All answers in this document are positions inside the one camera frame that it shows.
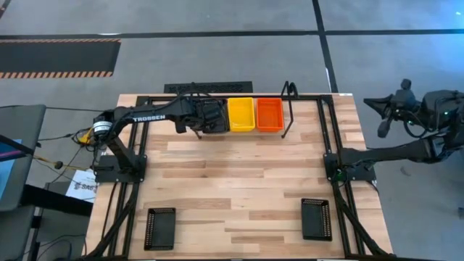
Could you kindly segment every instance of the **hazard stripe tape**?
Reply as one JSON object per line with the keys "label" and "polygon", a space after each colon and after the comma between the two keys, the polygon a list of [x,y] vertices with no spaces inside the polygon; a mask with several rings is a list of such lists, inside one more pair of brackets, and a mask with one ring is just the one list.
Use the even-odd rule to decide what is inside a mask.
{"label": "hazard stripe tape", "polygon": [[0,79],[96,78],[111,77],[113,72],[0,72]]}
{"label": "hazard stripe tape", "polygon": [[98,43],[98,42],[121,42],[121,39],[41,39],[41,40],[0,40],[0,44],[29,44],[29,43]]}

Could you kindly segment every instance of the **plastic bin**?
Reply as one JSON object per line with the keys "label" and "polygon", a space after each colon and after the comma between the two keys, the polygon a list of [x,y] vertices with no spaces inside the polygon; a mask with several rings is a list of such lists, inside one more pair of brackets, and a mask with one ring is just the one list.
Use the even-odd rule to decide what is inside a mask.
{"label": "plastic bin", "polygon": [[258,98],[257,128],[262,132],[278,132],[283,129],[282,99]]}
{"label": "plastic bin", "polygon": [[245,132],[254,129],[253,98],[229,98],[227,109],[231,131]]}

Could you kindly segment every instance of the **black floor mat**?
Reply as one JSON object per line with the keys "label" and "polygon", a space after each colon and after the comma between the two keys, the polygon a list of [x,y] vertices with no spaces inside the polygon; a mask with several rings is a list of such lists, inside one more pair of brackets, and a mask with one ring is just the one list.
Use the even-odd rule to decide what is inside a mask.
{"label": "black floor mat", "polygon": [[252,93],[253,82],[223,82],[223,83],[174,83],[165,84],[165,94],[181,94],[185,91],[203,91],[213,94]]}
{"label": "black floor mat", "polygon": [[0,78],[109,77],[120,39],[0,41]]}

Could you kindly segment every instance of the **white paper sign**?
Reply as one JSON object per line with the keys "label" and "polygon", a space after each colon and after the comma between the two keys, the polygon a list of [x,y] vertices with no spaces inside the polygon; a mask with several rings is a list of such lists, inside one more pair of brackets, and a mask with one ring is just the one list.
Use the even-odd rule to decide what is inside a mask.
{"label": "white paper sign", "polygon": [[82,171],[76,170],[74,178],[75,182],[71,182],[67,188],[66,196],[71,196],[76,199],[83,199],[87,202],[94,203],[96,195],[95,175],[92,170]]}

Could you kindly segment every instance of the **concrete floor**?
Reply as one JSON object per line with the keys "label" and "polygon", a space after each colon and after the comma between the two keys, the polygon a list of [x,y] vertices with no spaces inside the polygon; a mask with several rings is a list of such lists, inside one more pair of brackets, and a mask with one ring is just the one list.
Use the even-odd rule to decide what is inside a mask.
{"label": "concrete floor", "polygon": [[[464,26],[464,3],[453,0],[319,2],[326,30]],[[0,19],[0,35],[277,29],[316,30],[311,1],[12,0]],[[418,99],[427,91],[464,91],[463,42],[463,35],[328,37],[339,91],[355,95],[368,146],[391,146],[410,138],[399,123],[393,124],[387,138],[378,138],[380,118],[362,99],[387,96],[403,78],[413,81]],[[329,92],[317,36],[134,38],[123,39],[113,77],[0,80],[0,106],[107,109],[116,105],[119,94],[160,93],[165,83],[237,80],[252,80],[256,92],[279,91],[285,80],[294,81],[300,92]],[[48,110],[41,138],[88,127],[93,116]],[[77,149],[68,140],[50,141],[38,153],[66,162]],[[406,161],[376,165],[396,254],[461,260],[464,221],[457,209],[464,206],[463,159],[458,153],[436,165]],[[91,155],[81,152],[75,165],[90,162]],[[28,183],[43,186],[55,177],[34,164]]]}

